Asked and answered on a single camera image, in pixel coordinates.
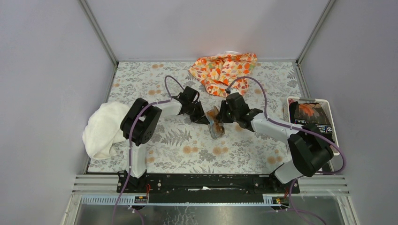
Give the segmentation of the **clear pink sunglasses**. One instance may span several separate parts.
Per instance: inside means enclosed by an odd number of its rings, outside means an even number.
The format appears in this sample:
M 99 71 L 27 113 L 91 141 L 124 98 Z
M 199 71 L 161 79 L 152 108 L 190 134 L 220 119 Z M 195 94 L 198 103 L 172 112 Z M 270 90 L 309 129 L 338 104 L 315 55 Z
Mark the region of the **clear pink sunglasses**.
M 221 134 L 225 131 L 223 124 L 216 119 L 218 113 L 219 110 L 216 106 L 213 106 L 211 110 L 206 112 L 206 117 L 209 121 L 209 129 L 215 134 Z

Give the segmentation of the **plaid glasses case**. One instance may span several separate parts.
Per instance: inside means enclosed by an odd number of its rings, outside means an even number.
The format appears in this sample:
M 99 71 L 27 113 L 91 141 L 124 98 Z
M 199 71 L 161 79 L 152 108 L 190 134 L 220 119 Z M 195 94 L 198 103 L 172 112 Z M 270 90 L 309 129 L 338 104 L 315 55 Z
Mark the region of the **plaid glasses case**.
M 221 138 L 225 134 L 225 128 L 222 122 L 220 122 L 216 116 L 219 113 L 219 109 L 216 106 L 205 113 L 205 116 L 209 122 L 208 128 L 210 135 L 214 139 Z

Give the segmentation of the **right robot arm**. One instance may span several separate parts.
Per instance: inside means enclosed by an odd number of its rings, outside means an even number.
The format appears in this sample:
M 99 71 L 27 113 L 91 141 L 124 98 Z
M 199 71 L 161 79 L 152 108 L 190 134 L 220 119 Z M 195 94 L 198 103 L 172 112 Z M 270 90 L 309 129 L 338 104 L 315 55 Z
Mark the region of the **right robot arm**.
M 283 192 L 293 179 L 312 177 L 334 156 L 333 142 L 324 137 L 315 124 L 299 125 L 272 119 L 264 110 L 250 108 L 239 93 L 230 94 L 222 101 L 216 117 L 223 123 L 235 122 L 242 129 L 270 136 L 289 148 L 291 160 L 270 175 L 269 187 L 275 193 Z

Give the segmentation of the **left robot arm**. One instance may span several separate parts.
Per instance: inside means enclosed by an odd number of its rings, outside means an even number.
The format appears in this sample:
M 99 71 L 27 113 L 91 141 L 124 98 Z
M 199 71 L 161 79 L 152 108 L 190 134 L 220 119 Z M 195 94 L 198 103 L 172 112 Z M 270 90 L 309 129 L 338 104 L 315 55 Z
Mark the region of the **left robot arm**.
M 138 98 L 123 118 L 120 129 L 130 148 L 126 171 L 131 177 L 127 185 L 133 192 L 139 193 L 145 188 L 142 175 L 146 172 L 146 143 L 152 138 L 159 119 L 178 115 L 189 116 L 193 123 L 209 124 L 199 92 L 188 86 L 170 100 L 148 103 Z

